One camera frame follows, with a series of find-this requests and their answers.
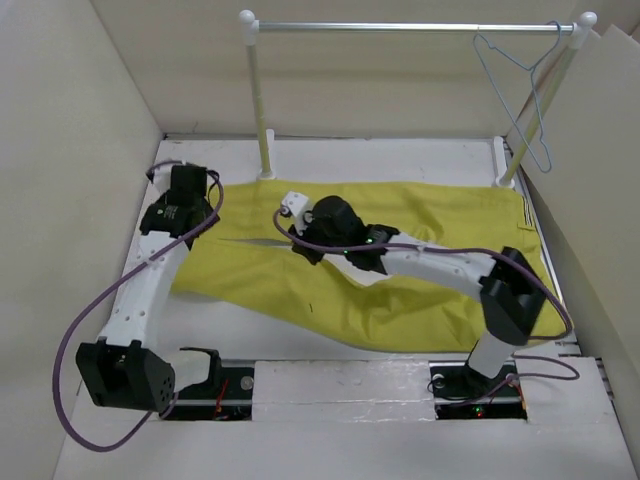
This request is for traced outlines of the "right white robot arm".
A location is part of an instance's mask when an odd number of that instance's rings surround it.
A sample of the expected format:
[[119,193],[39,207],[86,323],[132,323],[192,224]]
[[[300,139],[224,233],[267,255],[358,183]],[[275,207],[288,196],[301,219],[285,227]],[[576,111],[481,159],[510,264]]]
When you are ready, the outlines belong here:
[[392,226],[364,223],[335,195],[312,202],[290,191],[281,212],[293,222],[293,251],[311,264],[341,255],[361,271],[427,281],[477,301],[486,330],[462,369],[471,392],[494,387],[508,357],[528,343],[546,295],[520,251],[466,252],[423,242]]

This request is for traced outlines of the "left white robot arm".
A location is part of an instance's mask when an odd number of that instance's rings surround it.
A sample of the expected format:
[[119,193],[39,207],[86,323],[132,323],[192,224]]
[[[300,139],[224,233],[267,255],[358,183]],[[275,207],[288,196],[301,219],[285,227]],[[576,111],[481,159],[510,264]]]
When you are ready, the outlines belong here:
[[205,353],[183,349],[161,357],[160,315],[176,273],[195,239],[220,219],[208,195],[216,171],[179,161],[151,168],[159,198],[142,215],[131,278],[118,289],[111,317],[93,343],[79,345],[75,361],[95,405],[162,413],[190,386],[201,396],[222,387],[222,371]]

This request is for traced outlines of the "yellow trousers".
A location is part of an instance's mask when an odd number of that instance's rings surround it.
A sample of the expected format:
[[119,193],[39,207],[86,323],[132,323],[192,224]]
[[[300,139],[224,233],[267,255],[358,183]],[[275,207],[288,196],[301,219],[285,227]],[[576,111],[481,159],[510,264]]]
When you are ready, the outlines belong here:
[[226,188],[220,222],[194,242],[173,291],[232,303],[361,348],[431,353],[475,345],[484,319],[471,298],[402,276],[364,285],[329,261],[312,265],[281,248],[273,215],[291,191],[315,201],[339,196],[367,223],[444,247],[513,247],[538,274],[545,271],[529,205],[509,189],[267,180]]

